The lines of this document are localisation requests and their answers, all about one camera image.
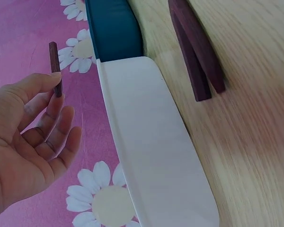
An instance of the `hand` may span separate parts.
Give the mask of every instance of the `hand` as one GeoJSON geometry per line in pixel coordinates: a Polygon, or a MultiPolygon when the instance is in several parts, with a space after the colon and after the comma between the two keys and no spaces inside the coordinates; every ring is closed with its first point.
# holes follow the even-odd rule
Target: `hand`
{"type": "Polygon", "coordinates": [[[60,80],[60,73],[32,74],[0,89],[0,213],[45,190],[79,149],[81,128],[71,128],[74,109],[62,108],[64,95],[52,92],[60,80]],[[23,132],[45,108],[37,126],[23,132]]]}

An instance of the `pink fabric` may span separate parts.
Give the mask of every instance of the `pink fabric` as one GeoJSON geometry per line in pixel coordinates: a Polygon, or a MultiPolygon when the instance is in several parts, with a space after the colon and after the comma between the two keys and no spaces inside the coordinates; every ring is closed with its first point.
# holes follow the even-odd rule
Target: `pink fabric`
{"type": "MultiPolygon", "coordinates": [[[[0,86],[33,72],[49,73],[48,43],[66,47],[68,38],[88,29],[87,21],[67,20],[58,0],[0,0],[0,86]]],[[[67,211],[68,186],[79,184],[77,173],[105,161],[111,173],[119,163],[92,64],[85,74],[63,74],[66,105],[75,107],[74,124],[83,127],[83,143],[68,173],[45,192],[18,202],[0,215],[0,227],[71,227],[75,212],[67,211]]]]}

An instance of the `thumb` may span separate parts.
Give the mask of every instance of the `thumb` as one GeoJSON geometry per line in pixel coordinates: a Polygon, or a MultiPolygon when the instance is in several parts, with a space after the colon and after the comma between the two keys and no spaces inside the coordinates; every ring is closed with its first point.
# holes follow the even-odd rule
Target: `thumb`
{"type": "Polygon", "coordinates": [[[33,73],[15,84],[8,85],[5,90],[12,92],[26,104],[37,94],[52,90],[60,81],[60,72],[51,75],[33,73]]]}

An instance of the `fingernail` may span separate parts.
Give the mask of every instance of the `fingernail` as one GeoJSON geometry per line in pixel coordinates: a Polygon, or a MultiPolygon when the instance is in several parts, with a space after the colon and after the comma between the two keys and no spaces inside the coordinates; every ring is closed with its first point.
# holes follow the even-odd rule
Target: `fingernail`
{"type": "Polygon", "coordinates": [[[60,72],[53,72],[51,73],[52,77],[61,77],[61,73],[60,72]]]}

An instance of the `dark wooden piece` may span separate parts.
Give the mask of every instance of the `dark wooden piece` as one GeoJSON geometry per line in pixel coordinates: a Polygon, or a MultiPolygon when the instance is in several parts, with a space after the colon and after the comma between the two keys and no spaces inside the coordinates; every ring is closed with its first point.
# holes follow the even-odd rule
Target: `dark wooden piece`
{"type": "Polygon", "coordinates": [[[225,91],[220,62],[188,2],[169,0],[169,10],[196,101],[212,97],[206,76],[217,93],[225,91]]]}
{"type": "MultiPolygon", "coordinates": [[[[55,42],[49,43],[49,56],[50,56],[50,59],[51,59],[52,72],[60,72],[57,43],[55,43],[55,42]]],[[[57,86],[55,86],[53,91],[55,92],[56,97],[62,96],[62,79],[61,79],[60,83],[57,86]]]]}

